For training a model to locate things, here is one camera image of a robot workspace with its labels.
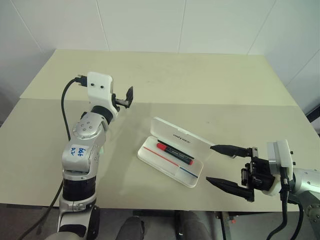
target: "blue handwritten number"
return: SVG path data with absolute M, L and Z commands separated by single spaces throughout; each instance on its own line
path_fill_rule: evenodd
M 76 153 L 76 148 L 75 148 L 75 147 L 72 147 L 72 148 L 71 148 L 71 154 L 72 154 L 72 156 L 74 156 L 75 153 Z
M 78 156 L 81 157 L 84 155 L 84 151 L 86 151 L 84 148 L 79 148 L 79 151 L 78 151 Z

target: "grout line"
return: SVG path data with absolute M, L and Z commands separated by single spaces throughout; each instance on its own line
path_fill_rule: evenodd
M 258 39 L 258 36 L 259 36 L 260 32 L 262 31 L 263 27 L 265 26 L 265 24 L 266 24 L 266 22 L 267 22 L 267 19 L 269 18 L 269 15 L 271 14 L 272 9 L 274 9 L 274 6 L 276 5 L 276 2 L 277 2 L 277 0 L 274 0 L 274 2 L 273 2 L 273 4 L 272 4 L 272 6 L 271 6 L 271 8 L 270 8 L 270 10 L 269 10 L 269 12 L 268 12 L 268 14 L 265 16 L 265 19 L 264 19 L 264 21 L 263 21 L 263 23 L 262 23 L 262 25 L 261 25 L 261 27 L 260 27 L 257 35 L 255 36 L 255 38 L 254 38 L 254 40 L 253 40 L 253 43 L 251 44 L 251 46 L 249 47 L 248 52 L 246 53 L 247 55 L 249 54 L 251 48 L 252 48 L 252 47 L 254 46 L 254 44 L 256 43 L 256 40 Z
M 180 53 L 180 45 L 181 45 L 181 38 L 182 38 L 182 29 L 184 27 L 186 4 L 187 4 L 187 0 L 184 0 L 183 14 L 182 14 L 182 19 L 181 19 L 180 38 L 179 38 L 179 45 L 178 45 L 178 53 Z
M 317 55 L 317 53 L 318 53 L 319 51 L 320 51 L 320 49 L 318 49 L 318 50 L 312 55 L 312 57 L 311 57 L 308 61 L 306 61 L 306 63 L 302 66 L 302 68 L 291 78 L 291 80 L 290 80 L 285 86 L 288 86 L 289 83 L 291 83 L 292 80 L 295 79 L 296 76 L 298 76 L 298 74 L 305 68 L 305 66 L 308 65 L 308 63 Z
M 12 0 L 10 0 L 10 2 L 11 2 L 11 4 L 12 4 L 13 8 L 15 9 L 16 13 L 19 15 L 22 23 L 24 24 L 25 28 L 26 28 L 27 31 L 29 32 L 29 34 L 30 34 L 31 38 L 33 39 L 33 41 L 35 42 L 35 44 L 38 46 L 38 48 L 40 49 L 40 51 L 41 51 L 42 53 L 44 53 L 44 50 L 41 48 L 40 44 L 38 43 L 38 41 L 35 39 L 35 37 L 34 37 L 33 34 L 31 33 L 31 31 L 30 31 L 27 23 L 25 22 L 25 20 L 24 20 L 23 17 L 21 16 L 21 14 L 20 14 L 20 12 L 18 11 L 16 5 L 14 4 L 14 2 L 13 2 Z
M 97 9 L 98 14 L 99 14 L 99 19 L 100 19 L 101 27 L 102 27 L 102 30 L 103 30 L 103 36 L 104 36 L 106 48 L 108 49 L 108 51 L 110 51 L 108 40 L 107 40 L 107 35 L 106 35 L 105 27 L 104 27 L 104 23 L 102 22 L 102 18 L 101 18 L 101 13 L 100 13 L 98 0 L 95 0 L 95 4 L 96 4 L 96 9 Z

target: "gray floor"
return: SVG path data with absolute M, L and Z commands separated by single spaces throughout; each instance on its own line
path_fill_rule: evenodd
M 0 204 L 0 239 L 16 240 L 17 237 L 45 211 L 42 207 L 12 206 Z M 53 209 L 44 225 L 36 228 L 25 240 L 42 240 L 56 230 L 58 209 Z M 201 222 L 206 226 L 213 240 L 222 240 L 220 220 L 213 212 L 196 211 Z M 133 215 L 130 209 L 102 209 L 100 216 L 100 230 L 98 240 L 114 240 L 121 225 Z M 168 216 L 142 216 L 145 222 L 145 240 L 175 240 L 174 218 Z M 232 240 L 264 240 L 268 233 L 276 228 L 282 216 L 279 212 L 242 215 L 230 222 Z M 275 235 L 272 240 L 289 239 L 295 230 L 298 220 L 297 212 L 288 213 L 287 227 Z M 315 240 L 312 228 L 304 219 L 298 240 Z

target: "black connector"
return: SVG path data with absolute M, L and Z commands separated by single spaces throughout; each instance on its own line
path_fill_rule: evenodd
M 76 83 L 80 83 L 81 86 L 87 87 L 87 77 L 83 75 L 79 75 L 78 77 L 74 78 Z

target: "red line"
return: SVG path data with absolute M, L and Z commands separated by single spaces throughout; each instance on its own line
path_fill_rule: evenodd
M 149 150 L 150 152 L 154 153 L 155 155 L 158 155 L 159 157 L 161 157 L 161 158 L 163 158 L 163 159 L 167 160 L 168 162 L 170 162 L 170 163 L 172 163 L 172 164 L 176 165 L 177 167 L 179 167 L 179 165 L 178 165 L 178 164 L 176 164 L 175 162 L 173 162 L 173 161 L 169 160 L 168 158 L 165 158 L 164 156 L 161 156 L 160 154 L 156 153 L 155 151 L 152 151 L 151 149 L 149 149 L 149 148 L 147 148 L 147 147 L 145 147 L 145 146 L 144 146 L 143 148 L 145 148 L 145 149 Z

